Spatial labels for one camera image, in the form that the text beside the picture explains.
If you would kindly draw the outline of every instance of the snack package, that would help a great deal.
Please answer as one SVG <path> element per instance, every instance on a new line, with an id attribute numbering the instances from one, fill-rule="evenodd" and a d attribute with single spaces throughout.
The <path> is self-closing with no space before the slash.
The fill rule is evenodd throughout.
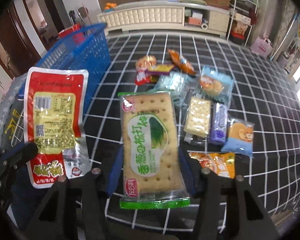
<path id="1" fill-rule="evenodd" d="M 173 49 L 168 49 L 172 62 L 176 64 L 184 73 L 194 75 L 196 72 L 191 63 L 178 52 Z"/>
<path id="2" fill-rule="evenodd" d="M 186 74 L 170 72 L 169 76 L 160 76 L 152 91 L 169 90 L 176 106 L 186 106 L 185 98 L 194 84 L 194 80 Z"/>
<path id="3" fill-rule="evenodd" d="M 254 124 L 237 118 L 229 119 L 228 138 L 221 152 L 234 152 L 252 157 Z"/>
<path id="4" fill-rule="evenodd" d="M 201 167 L 208 168 L 221 177 L 234 179 L 234 153 L 196 153 L 190 152 L 192 159 L 199 161 Z"/>
<path id="5" fill-rule="evenodd" d="M 205 65 L 202 69 L 199 84 L 204 96 L 226 106 L 230 105 L 234 85 L 234 81 L 230 76 L 218 73 L 218 71 Z"/>
<path id="6" fill-rule="evenodd" d="M 226 106 L 216 103 L 212 108 L 211 130 L 209 142 L 214 145 L 224 145 L 227 136 L 228 111 Z"/>
<path id="7" fill-rule="evenodd" d="M 151 65 L 146 73 L 149 75 L 165 75 L 169 76 L 170 71 L 174 68 L 174 65 Z"/>
<path id="8" fill-rule="evenodd" d="M 38 155 L 27 163 L 35 188 L 51 187 L 58 176 L 69 179 L 90 170 L 82 111 L 87 70 L 30 68 L 24 99 L 25 142 Z"/>
<path id="9" fill-rule="evenodd" d="M 147 83 L 156 83 L 158 76 L 151 76 L 147 71 L 149 67 L 155 66 L 157 60 L 154 56 L 144 56 L 136 62 L 137 77 L 135 84 L 141 86 Z"/>
<path id="10" fill-rule="evenodd" d="M 211 101 L 191 97 L 184 131 L 205 138 L 210 129 Z"/>
<path id="11" fill-rule="evenodd" d="M 178 162 L 178 136 L 170 92 L 120 96 L 124 147 L 124 209 L 190 204 Z"/>

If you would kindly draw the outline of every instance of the tape roll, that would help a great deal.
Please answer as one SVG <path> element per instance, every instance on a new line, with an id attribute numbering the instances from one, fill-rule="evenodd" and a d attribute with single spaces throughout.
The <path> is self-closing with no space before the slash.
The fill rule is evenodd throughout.
<path id="1" fill-rule="evenodd" d="M 207 25 L 206 23 L 203 23 L 203 24 L 201 25 L 201 28 L 204 29 L 204 30 L 206 30 L 206 29 L 208 29 L 208 25 Z"/>

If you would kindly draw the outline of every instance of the blue plastic basket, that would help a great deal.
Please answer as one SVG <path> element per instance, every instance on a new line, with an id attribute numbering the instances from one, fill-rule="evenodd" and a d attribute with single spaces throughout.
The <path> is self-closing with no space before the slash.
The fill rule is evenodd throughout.
<path id="1" fill-rule="evenodd" d="M 89 71 L 83 113 L 88 110 L 92 97 L 110 65 L 110 55 L 104 28 L 106 24 L 95 24 L 69 34 L 49 50 L 36 67 Z M 19 95 L 24 95 L 24 86 Z"/>

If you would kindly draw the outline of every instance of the screw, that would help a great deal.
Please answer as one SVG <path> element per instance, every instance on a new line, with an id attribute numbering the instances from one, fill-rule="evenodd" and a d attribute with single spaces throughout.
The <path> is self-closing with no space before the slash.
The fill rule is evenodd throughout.
<path id="1" fill-rule="evenodd" d="M 239 182 L 243 182 L 244 181 L 244 177 L 242 175 L 237 175 L 235 176 L 235 179 Z"/>
<path id="2" fill-rule="evenodd" d="M 210 169 L 208 168 L 202 168 L 201 169 L 201 172 L 204 174 L 204 175 L 208 175 L 210 173 Z"/>
<path id="3" fill-rule="evenodd" d="M 91 173 L 94 174 L 94 175 L 98 175 L 101 173 L 101 169 L 100 168 L 93 168 L 91 170 Z"/>
<path id="4" fill-rule="evenodd" d="M 63 175 L 63 176 L 60 176 L 60 177 L 58 178 L 58 181 L 60 181 L 60 182 L 65 182 L 66 179 L 67 179 L 67 177 Z"/>

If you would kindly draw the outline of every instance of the qr code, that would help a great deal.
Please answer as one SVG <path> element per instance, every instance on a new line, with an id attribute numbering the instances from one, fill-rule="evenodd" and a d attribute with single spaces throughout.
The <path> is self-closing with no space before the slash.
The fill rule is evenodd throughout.
<path id="1" fill-rule="evenodd" d="M 50 97 L 36 97 L 35 108 L 37 109 L 50 109 L 51 98 Z"/>
<path id="2" fill-rule="evenodd" d="M 43 124 L 37 124 L 35 126 L 35 134 L 37 137 L 42 137 L 44 136 L 44 128 L 43 128 Z"/>

